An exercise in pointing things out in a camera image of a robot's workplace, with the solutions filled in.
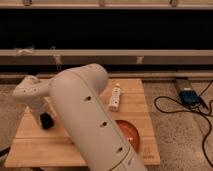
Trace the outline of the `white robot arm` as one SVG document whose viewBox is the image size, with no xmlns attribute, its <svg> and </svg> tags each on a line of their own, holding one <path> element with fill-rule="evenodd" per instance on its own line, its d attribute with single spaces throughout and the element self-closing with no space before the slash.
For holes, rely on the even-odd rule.
<svg viewBox="0 0 213 171">
<path fill-rule="evenodd" d="M 90 171 L 147 171 L 100 100 L 108 73 L 99 64 L 66 69 L 47 81 L 27 76 L 13 96 L 39 116 L 48 96 Z"/>
</svg>

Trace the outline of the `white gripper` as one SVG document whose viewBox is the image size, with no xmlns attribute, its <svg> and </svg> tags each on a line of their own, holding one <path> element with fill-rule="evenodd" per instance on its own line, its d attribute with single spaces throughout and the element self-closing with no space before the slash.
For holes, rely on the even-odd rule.
<svg viewBox="0 0 213 171">
<path fill-rule="evenodd" d="M 31 114 L 34 119 L 38 123 L 38 125 L 42 128 L 40 122 L 40 115 L 43 113 L 47 113 L 48 104 L 44 98 L 36 98 L 29 102 L 28 104 Z"/>
</svg>

